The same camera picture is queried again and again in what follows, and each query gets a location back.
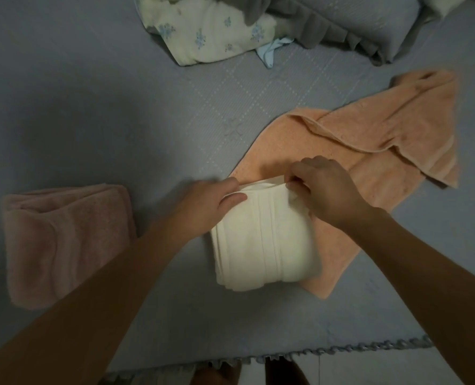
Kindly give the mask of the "person's left hand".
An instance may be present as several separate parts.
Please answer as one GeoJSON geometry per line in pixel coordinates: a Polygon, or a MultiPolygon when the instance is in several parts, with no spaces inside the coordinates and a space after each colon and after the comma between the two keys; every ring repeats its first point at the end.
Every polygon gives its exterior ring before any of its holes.
{"type": "Polygon", "coordinates": [[[227,215],[218,214],[219,203],[236,192],[241,193],[234,177],[195,181],[164,218],[166,232],[183,245],[210,232],[227,215]]]}

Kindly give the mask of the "person's right hand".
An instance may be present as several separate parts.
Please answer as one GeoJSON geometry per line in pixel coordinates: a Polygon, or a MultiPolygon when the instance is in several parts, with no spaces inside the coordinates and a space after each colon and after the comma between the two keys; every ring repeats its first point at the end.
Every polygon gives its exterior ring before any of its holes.
{"type": "Polygon", "coordinates": [[[335,160],[318,155],[295,161],[284,179],[316,218],[345,233],[377,218],[375,207],[363,199],[348,171],[335,160]]]}

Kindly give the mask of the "white towel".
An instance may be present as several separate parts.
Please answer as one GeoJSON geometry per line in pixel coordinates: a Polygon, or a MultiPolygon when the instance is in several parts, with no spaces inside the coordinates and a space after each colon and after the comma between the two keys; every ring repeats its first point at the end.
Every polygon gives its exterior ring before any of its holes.
{"type": "Polygon", "coordinates": [[[284,177],[240,188],[248,199],[212,228],[219,285],[250,291],[276,282],[299,282],[322,270],[309,215],[292,213],[284,177]]]}

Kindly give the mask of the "person's left forearm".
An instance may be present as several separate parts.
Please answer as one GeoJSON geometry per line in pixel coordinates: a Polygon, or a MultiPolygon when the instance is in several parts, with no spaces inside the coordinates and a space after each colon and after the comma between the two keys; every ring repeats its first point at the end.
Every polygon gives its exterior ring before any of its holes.
{"type": "Polygon", "coordinates": [[[163,219],[0,349],[0,385],[97,385],[186,240],[163,219]]]}

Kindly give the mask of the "person's right forearm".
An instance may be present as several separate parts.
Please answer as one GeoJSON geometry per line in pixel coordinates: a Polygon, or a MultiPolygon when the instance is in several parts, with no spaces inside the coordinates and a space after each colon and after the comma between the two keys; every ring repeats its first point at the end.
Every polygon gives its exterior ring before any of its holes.
{"type": "Polygon", "coordinates": [[[379,208],[341,227],[385,275],[441,356],[475,385],[475,275],[379,208]]]}

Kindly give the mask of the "orange towel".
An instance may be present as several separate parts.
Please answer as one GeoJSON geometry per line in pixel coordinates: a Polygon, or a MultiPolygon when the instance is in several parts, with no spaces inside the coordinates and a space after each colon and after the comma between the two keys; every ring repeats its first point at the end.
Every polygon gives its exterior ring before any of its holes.
{"type": "Polygon", "coordinates": [[[336,110],[294,109],[261,132],[231,176],[242,185],[282,181],[291,162],[322,155],[349,171],[365,200],[388,212],[424,177],[457,188],[457,92],[452,71],[422,70],[336,110]]]}

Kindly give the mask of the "light blue cloth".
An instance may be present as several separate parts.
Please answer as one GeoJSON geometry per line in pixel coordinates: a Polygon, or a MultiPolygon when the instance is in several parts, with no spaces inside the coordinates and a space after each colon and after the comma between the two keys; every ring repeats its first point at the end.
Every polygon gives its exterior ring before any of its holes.
{"type": "Polygon", "coordinates": [[[255,53],[264,66],[271,69],[274,65],[274,52],[279,48],[292,44],[292,42],[294,42],[294,39],[289,37],[277,38],[255,49],[255,53]]]}

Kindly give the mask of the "grey quilted bed sheet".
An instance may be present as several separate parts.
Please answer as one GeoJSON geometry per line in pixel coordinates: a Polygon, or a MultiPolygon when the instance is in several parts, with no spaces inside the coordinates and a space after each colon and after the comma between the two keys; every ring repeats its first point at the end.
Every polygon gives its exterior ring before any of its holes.
{"type": "MultiPolygon", "coordinates": [[[[10,303],[1,199],[115,183],[140,228],[185,182],[226,177],[273,119],[334,109],[401,73],[459,77],[459,188],[424,181],[394,210],[401,225],[475,273],[475,0],[423,27],[393,64],[339,48],[291,44],[267,69],[254,52],[177,66],[146,33],[134,0],[0,0],[0,347],[40,312],[10,303]]],[[[343,348],[421,337],[363,254],[320,300],[296,284],[237,293],[215,280],[210,238],[190,242],[152,289],[109,371],[343,348]]]]}

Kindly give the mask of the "cream floral cloth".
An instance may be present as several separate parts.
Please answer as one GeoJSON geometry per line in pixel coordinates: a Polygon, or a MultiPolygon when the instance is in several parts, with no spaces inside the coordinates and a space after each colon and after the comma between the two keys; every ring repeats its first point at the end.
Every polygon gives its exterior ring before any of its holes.
{"type": "Polygon", "coordinates": [[[253,51],[278,37],[263,14],[252,25],[237,8],[217,0],[135,0],[147,32],[162,38],[179,66],[215,63],[253,51]]]}

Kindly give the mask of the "person's right leg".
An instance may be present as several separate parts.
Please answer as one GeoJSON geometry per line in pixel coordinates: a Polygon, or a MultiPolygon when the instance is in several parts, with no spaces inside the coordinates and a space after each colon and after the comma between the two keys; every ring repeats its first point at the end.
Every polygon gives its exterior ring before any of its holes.
{"type": "Polygon", "coordinates": [[[285,357],[266,358],[265,381],[266,385],[310,385],[296,362],[285,357]]]}

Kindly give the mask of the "person's leg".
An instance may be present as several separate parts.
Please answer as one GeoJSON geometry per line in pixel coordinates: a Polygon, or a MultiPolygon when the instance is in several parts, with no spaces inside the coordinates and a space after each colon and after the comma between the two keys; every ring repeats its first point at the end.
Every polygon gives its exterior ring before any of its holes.
{"type": "Polygon", "coordinates": [[[242,370],[242,363],[232,366],[227,362],[215,367],[197,369],[189,385],[238,385],[242,370]]]}
{"type": "Polygon", "coordinates": [[[296,362],[285,357],[266,358],[265,381],[266,385],[310,385],[296,362]]]}

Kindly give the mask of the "pink folded towel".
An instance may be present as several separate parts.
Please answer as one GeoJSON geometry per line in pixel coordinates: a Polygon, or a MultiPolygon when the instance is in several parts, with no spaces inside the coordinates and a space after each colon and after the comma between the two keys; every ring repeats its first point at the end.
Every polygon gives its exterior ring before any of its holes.
{"type": "Polygon", "coordinates": [[[43,309],[74,291],[137,238],[121,185],[43,189],[2,199],[11,302],[43,309]]]}

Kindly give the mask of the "person's left leg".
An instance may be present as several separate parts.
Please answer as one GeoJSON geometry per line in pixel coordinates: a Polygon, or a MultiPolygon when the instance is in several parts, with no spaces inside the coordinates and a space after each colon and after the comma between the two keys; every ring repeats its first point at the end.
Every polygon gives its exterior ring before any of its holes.
{"type": "Polygon", "coordinates": [[[189,385],[238,385],[242,370],[242,363],[232,366],[227,362],[215,367],[197,369],[189,385]]]}

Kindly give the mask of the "grey ruffled pillow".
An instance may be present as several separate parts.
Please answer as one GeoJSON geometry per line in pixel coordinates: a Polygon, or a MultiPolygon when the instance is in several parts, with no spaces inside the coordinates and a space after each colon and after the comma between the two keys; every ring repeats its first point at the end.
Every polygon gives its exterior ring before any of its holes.
{"type": "Polygon", "coordinates": [[[330,44],[361,52],[376,66],[414,45],[432,11],[422,0],[218,0],[240,10],[246,25],[265,14],[307,49],[330,44]]]}

